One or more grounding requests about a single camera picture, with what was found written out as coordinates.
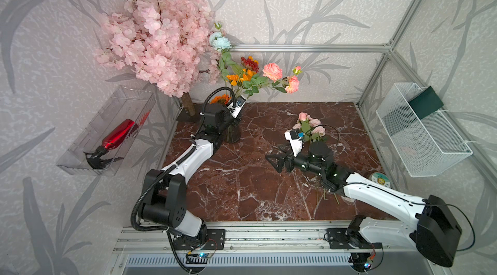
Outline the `pink carnation stem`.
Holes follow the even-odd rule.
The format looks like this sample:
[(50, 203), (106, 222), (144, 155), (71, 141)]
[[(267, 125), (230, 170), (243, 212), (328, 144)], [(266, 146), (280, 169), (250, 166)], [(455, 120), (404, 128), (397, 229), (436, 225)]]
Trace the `pink carnation stem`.
[(311, 140), (309, 142), (310, 143), (325, 142), (327, 139), (326, 129), (324, 128), (322, 123), (317, 119), (311, 119), (310, 125), (313, 128), (313, 131), (311, 132), (312, 135), (311, 135)]
[(336, 204), (340, 205), (340, 201), (336, 193), (331, 193), (329, 190), (326, 190), (325, 188), (315, 188), (314, 191), (316, 193), (316, 208), (319, 207), (322, 201), (328, 201), (329, 196), (332, 196)]

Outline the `pink rose stem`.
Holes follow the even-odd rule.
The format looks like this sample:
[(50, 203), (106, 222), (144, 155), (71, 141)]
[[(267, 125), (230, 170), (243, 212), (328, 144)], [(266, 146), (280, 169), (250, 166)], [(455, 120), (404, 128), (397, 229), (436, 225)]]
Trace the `pink rose stem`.
[(313, 128), (310, 125), (311, 117), (307, 113), (300, 113), (298, 116), (298, 121), (296, 128), (300, 130), (303, 135), (304, 142), (309, 142), (311, 140), (311, 132)]

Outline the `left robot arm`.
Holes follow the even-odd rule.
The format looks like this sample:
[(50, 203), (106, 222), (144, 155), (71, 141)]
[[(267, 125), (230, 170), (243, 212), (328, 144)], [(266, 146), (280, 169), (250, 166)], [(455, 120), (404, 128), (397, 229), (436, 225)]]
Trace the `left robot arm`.
[(191, 136), (189, 148), (165, 168), (147, 172), (142, 193), (131, 212), (132, 228), (139, 232), (165, 231), (183, 240), (187, 247), (207, 243), (207, 224), (187, 209), (187, 184), (220, 149), (228, 128), (241, 121), (244, 105), (241, 98), (228, 106), (204, 107), (201, 125)]

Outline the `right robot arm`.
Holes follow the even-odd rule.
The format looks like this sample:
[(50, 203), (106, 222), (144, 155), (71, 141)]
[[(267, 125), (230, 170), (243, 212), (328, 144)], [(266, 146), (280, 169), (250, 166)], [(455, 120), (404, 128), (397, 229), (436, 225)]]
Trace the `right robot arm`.
[(333, 151), (323, 142), (310, 145), (306, 154), (301, 149), (297, 140), (291, 140), (289, 147), (265, 158), (278, 173), (295, 169), (313, 173), (326, 192), (364, 202), (394, 218), (382, 221), (356, 215), (344, 232), (327, 235), (331, 245), (352, 249), (393, 245), (415, 249), (438, 266), (453, 266), (463, 232), (451, 211), (453, 205), (434, 195), (424, 199), (376, 184), (338, 165)]

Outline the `dark glass vase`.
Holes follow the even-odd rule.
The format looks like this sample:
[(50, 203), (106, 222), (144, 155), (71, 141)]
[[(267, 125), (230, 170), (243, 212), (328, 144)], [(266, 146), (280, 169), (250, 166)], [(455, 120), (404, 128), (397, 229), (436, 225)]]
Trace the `dark glass vase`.
[(230, 125), (223, 133), (223, 141), (228, 144), (235, 144), (241, 139), (242, 133), (239, 126)]

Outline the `mixed flower bouquet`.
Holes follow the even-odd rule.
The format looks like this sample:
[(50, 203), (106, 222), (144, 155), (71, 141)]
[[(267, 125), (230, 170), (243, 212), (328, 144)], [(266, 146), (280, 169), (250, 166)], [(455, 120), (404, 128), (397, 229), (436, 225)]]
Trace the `mixed flower bouquet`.
[(216, 51), (211, 63), (213, 76), (220, 77), (231, 88), (235, 96), (251, 97), (262, 89), (269, 89), (286, 94), (299, 90), (300, 66), (295, 67), (288, 76), (277, 63), (268, 63), (263, 67), (253, 57), (241, 57), (236, 62), (231, 53), (232, 43), (222, 30), (221, 23), (214, 23), (214, 31), (209, 36), (209, 44)]

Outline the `round tape roll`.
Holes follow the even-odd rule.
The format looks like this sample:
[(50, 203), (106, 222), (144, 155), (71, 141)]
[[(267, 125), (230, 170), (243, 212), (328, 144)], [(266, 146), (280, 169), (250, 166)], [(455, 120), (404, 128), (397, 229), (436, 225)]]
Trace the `round tape roll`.
[(379, 184), (381, 186), (384, 186), (386, 188), (391, 188), (392, 184), (390, 179), (383, 173), (375, 172), (370, 175), (369, 179), (374, 182), (375, 184)]

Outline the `pink cherry blossom tree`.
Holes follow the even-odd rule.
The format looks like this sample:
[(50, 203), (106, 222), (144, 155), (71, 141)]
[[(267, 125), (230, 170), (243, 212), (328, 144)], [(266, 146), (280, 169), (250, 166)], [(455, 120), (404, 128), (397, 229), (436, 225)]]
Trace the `pink cherry blossom tree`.
[(108, 41), (95, 59), (106, 68), (130, 68), (137, 79), (182, 98), (201, 74), (211, 83), (221, 76), (213, 26), (207, 0), (125, 0), (122, 13), (102, 15)]

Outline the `dark green card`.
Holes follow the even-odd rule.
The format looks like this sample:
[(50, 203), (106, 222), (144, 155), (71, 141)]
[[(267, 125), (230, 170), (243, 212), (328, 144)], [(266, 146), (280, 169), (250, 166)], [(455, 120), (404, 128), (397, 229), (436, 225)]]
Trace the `dark green card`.
[(444, 106), (443, 101), (432, 87), (427, 87), (421, 93), (408, 101), (415, 115), (422, 120)]

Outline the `red spray bottle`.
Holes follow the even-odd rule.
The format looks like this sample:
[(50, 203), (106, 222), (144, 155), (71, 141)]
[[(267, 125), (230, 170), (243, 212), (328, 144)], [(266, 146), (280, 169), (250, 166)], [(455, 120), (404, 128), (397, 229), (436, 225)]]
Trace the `red spray bottle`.
[(129, 136), (138, 130), (138, 124), (131, 119), (125, 119), (114, 130), (106, 135), (99, 146), (92, 153), (85, 152), (88, 165), (94, 170), (104, 170), (114, 161), (120, 161), (123, 157), (105, 158), (105, 156), (118, 149)]

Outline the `aluminium mounting rail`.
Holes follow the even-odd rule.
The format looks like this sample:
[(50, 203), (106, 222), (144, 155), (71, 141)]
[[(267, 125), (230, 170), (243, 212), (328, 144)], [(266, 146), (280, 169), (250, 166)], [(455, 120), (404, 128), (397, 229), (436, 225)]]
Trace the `aluminium mounting rail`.
[[(226, 221), (208, 222), (209, 229), (224, 229), (225, 237), (217, 241), (218, 254), (241, 253), (323, 253), (333, 252), (414, 252), (414, 248), (402, 248), (393, 243), (382, 241), (383, 249), (378, 246), (364, 249), (350, 247), (331, 248), (338, 242), (325, 236), (328, 229), (346, 228), (348, 220), (339, 221)], [(119, 234), (113, 254), (169, 254), (167, 234), (164, 232), (137, 232), (123, 228)]]

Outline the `clear plastic wall bin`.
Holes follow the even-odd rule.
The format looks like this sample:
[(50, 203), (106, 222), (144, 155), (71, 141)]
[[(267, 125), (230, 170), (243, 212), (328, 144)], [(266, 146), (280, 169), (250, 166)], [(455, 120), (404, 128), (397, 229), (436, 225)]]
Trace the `clear plastic wall bin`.
[[(118, 87), (69, 149), (57, 160), (56, 166), (70, 175), (114, 176), (124, 162), (155, 103), (155, 95), (152, 92)], [(118, 149), (105, 156), (105, 158), (123, 157), (123, 159), (114, 161), (104, 170), (92, 169), (86, 161), (85, 152), (94, 152), (102, 139), (125, 119), (135, 121), (138, 124), (138, 130), (129, 136)]]

